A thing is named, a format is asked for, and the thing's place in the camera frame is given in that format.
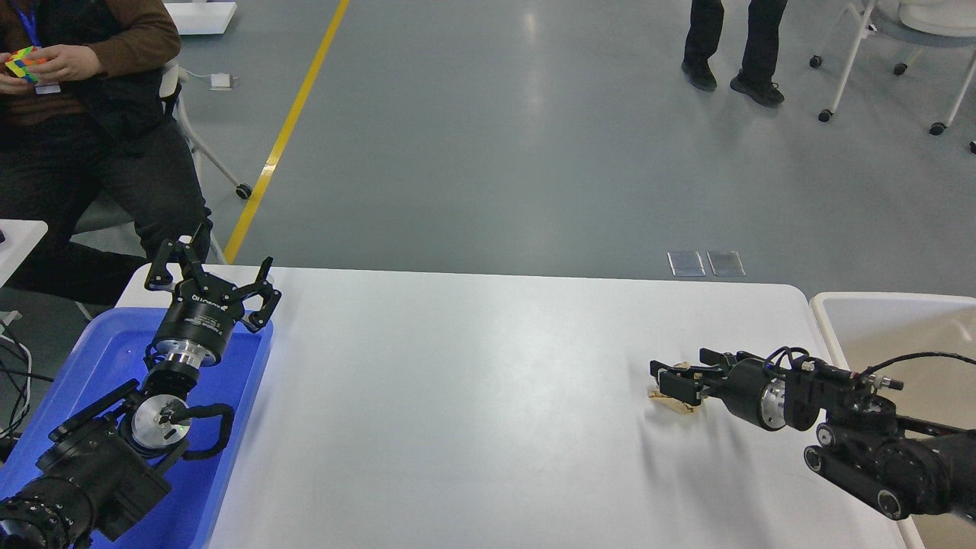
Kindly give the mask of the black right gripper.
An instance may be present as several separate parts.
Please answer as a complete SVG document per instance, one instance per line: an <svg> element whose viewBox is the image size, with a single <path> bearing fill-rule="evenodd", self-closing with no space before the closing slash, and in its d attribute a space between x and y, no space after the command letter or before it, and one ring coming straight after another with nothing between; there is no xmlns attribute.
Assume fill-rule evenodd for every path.
<svg viewBox="0 0 976 549"><path fill-rule="evenodd" d="M701 348L698 360L703 365L650 361L650 375L659 392L700 406L713 386L712 396L721 399L732 415L767 431L785 427L785 379L766 366L765 358Z"/></svg>

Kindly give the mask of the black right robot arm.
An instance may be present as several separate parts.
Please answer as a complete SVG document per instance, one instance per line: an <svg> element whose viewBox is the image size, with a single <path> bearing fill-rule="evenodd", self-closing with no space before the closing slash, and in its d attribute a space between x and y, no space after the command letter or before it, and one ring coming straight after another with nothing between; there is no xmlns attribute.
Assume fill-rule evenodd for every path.
<svg viewBox="0 0 976 549"><path fill-rule="evenodd" d="M805 348L766 357L701 348L697 364L652 361L659 394L687 407L717 397L732 415L774 432L814 429L803 451L808 468L890 520L975 511L975 435L901 415L882 388L903 383L881 375L888 361L844 371Z"/></svg>

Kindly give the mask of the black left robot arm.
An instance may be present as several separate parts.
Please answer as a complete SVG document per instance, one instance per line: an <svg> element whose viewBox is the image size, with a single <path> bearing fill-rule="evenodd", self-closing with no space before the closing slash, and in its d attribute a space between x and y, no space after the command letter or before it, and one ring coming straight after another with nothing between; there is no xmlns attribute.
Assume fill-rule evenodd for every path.
<svg viewBox="0 0 976 549"><path fill-rule="evenodd" d="M115 540L171 491L165 473L180 460L215 458L229 445L235 410L188 402L200 371L222 361L235 326L264 329L281 292L272 257L251 284L205 271L191 237L166 240L147 272L147 291L172 302L132 379L54 428L40 475L2 500L4 548L88 548L93 532Z"/></svg>

